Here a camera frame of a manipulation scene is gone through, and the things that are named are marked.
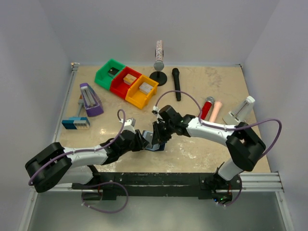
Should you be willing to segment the blue leather card holder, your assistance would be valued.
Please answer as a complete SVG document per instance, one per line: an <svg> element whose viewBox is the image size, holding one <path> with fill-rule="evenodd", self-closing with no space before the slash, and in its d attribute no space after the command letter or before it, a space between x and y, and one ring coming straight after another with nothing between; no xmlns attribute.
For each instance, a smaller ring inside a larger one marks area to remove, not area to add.
<svg viewBox="0 0 308 231"><path fill-rule="evenodd" d="M152 145L147 145L146 150L151 151L151 152L160 152L165 150L165 143L162 144L152 144Z"/></svg>

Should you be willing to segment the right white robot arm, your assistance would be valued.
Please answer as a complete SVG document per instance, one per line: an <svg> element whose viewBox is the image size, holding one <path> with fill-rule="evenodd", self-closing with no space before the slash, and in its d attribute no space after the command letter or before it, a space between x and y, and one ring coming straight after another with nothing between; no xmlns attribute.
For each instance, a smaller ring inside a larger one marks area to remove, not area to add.
<svg viewBox="0 0 308 231"><path fill-rule="evenodd" d="M231 179L243 171L252 171L263 155L266 146L261 138L241 122L238 125L221 125L200 120L193 115L181 116L170 106L161 109L154 106L152 144L168 142L173 134L178 136L202 138L226 146L231 158L223 163L214 177L215 185L225 189Z"/></svg>

